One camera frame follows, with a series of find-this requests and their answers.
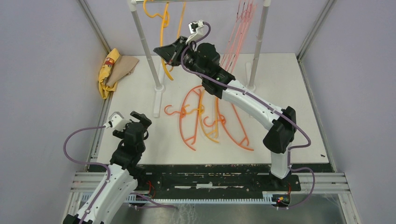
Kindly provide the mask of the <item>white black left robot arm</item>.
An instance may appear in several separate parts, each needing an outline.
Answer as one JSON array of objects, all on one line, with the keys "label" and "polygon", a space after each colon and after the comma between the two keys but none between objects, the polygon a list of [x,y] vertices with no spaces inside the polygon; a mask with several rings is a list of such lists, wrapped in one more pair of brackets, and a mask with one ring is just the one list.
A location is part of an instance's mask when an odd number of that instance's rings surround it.
[{"label": "white black left robot arm", "polygon": [[88,201],[76,214],[66,215],[64,224],[108,224],[128,195],[146,186],[144,169],[138,163],[146,150],[144,141],[149,136],[148,127],[152,121],[136,111],[130,115],[135,120],[127,120],[119,112],[114,112],[106,123],[97,127],[111,128],[113,136],[120,142],[108,165],[94,163],[104,167],[106,172]]}]

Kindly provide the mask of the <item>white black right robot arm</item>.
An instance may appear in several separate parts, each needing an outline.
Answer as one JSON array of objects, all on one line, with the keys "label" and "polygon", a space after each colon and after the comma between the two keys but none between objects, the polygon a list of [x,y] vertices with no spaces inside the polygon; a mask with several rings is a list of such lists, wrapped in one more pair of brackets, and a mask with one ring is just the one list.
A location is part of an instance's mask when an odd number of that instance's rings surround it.
[{"label": "white black right robot arm", "polygon": [[288,106],[283,109],[260,98],[220,66],[220,55],[213,44],[187,43],[179,37],[169,45],[156,47],[154,52],[168,65],[182,68],[202,79],[202,86],[209,94],[230,102],[255,118],[268,132],[264,146],[271,152],[270,185],[275,190],[284,189],[290,173],[287,150],[296,133],[296,112]]}]

